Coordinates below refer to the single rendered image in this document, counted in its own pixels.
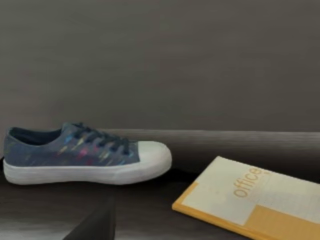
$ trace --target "yellow and white book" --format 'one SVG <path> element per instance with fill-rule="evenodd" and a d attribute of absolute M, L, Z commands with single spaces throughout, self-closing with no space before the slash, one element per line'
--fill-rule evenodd
<path fill-rule="evenodd" d="M 320 240 L 320 185 L 217 157 L 173 210 L 254 240 Z"/>

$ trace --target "dark blue shoelace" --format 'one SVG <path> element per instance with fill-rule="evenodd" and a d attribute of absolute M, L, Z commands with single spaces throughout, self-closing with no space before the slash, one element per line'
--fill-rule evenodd
<path fill-rule="evenodd" d="M 130 141 L 127 138 L 92 129 L 84 125 L 82 122 L 74 125 L 78 127 L 78 130 L 73 134 L 76 139 L 80 139 L 84 133 L 88 133 L 88 137 L 85 139 L 86 143 L 92 143 L 95 139 L 100 138 L 101 141 L 97 144 L 98 147 L 104 147 L 107 143 L 113 143 L 110 148 L 111 151 L 116 152 L 120 146 L 123 146 L 123 154 L 130 154 Z"/>

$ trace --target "white rubber sole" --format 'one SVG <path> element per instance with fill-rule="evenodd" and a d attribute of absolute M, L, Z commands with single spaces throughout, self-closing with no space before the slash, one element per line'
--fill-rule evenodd
<path fill-rule="evenodd" d="M 64 182 L 92 182 L 127 185 L 154 179 L 172 165 L 171 155 L 162 161 L 133 163 L 122 166 L 37 166 L 18 167 L 3 161 L 6 180 L 17 185 L 38 185 Z"/>

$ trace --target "book cover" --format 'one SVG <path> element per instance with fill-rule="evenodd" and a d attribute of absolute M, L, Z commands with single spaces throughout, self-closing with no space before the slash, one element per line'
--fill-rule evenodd
<path fill-rule="evenodd" d="M 254 240 L 319 240 L 320 185 L 217 157 L 173 210 Z"/>

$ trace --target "gray wall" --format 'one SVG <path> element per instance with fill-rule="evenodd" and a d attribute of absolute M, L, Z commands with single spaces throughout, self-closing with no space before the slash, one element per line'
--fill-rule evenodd
<path fill-rule="evenodd" d="M 319 13 L 315 0 L 1 0 L 0 131 L 318 131 Z"/>

